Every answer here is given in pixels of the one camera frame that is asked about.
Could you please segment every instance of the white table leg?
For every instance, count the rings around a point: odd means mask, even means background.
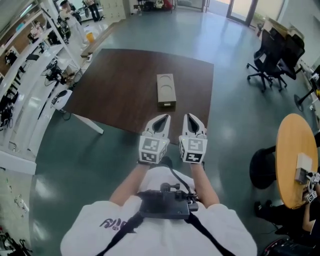
[[[80,119],[82,122],[84,122],[86,125],[90,126],[92,129],[97,131],[99,134],[103,134],[104,130],[102,130],[98,125],[96,125],[94,122],[92,122],[90,119],[73,114],[76,118]]]

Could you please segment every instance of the doorway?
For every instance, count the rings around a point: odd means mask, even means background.
[[[226,17],[231,0],[207,0],[205,6],[205,12],[218,14]]]
[[[249,26],[254,17],[258,0],[230,0],[226,17]]]

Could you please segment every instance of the cabinet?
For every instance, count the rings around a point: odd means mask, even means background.
[[[100,0],[100,2],[104,17],[107,20],[122,20],[126,18],[123,0]]]

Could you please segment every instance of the wooden table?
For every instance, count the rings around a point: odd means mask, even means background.
[[[158,108],[157,74],[173,74],[176,106]],[[205,126],[214,65],[162,52],[102,49],[76,85],[66,111],[129,132],[141,133],[149,120],[171,115],[170,142],[178,144],[184,115]]]
[[[318,169],[316,140],[306,120],[298,114],[286,116],[279,127],[275,147],[276,181],[281,199],[286,207],[298,208],[304,204],[305,187],[295,181],[298,154],[312,158],[313,172]]]

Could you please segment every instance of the green floor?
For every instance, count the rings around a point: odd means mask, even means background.
[[[276,143],[279,125],[290,113],[304,117],[314,132],[317,127],[313,113],[307,107],[300,112],[294,103],[294,94],[307,92],[301,75],[296,81],[285,77],[288,87],[281,93],[276,82],[262,94],[259,78],[247,81],[255,71],[246,69],[246,64],[253,63],[260,43],[253,30],[221,16],[178,9],[127,19],[101,48],[158,51],[214,64],[206,173],[221,203],[236,210],[261,251],[277,236],[272,224],[254,216],[253,204],[279,199],[279,193],[276,183],[265,190],[252,186],[251,157]],[[59,255],[61,239],[82,206],[108,200],[135,166],[139,135],[98,125],[103,135],[75,117],[64,121],[58,112],[50,121],[30,194],[30,235],[36,256]],[[190,174],[180,161],[178,146],[170,145],[167,155],[175,169]]]

